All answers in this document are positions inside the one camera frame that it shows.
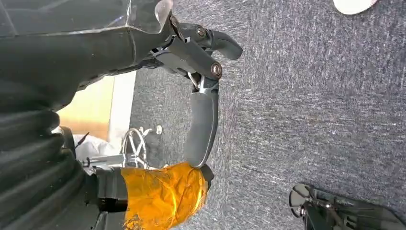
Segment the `metal linkage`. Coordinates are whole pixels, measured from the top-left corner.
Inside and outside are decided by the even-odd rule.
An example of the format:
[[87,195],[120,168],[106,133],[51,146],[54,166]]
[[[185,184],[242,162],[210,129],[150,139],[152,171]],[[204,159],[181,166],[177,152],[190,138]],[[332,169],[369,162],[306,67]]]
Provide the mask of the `metal linkage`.
[[[136,167],[143,169],[157,169],[150,166],[147,162],[148,151],[146,148],[145,137],[150,134],[153,129],[149,128],[144,130],[143,127],[139,129],[129,129],[122,141],[121,154],[112,156],[90,157],[87,162],[83,162],[85,168],[93,168],[97,166],[121,165],[121,167]],[[158,125],[155,130],[156,134],[162,134],[162,126]],[[139,143],[136,146],[134,138],[139,138]]]

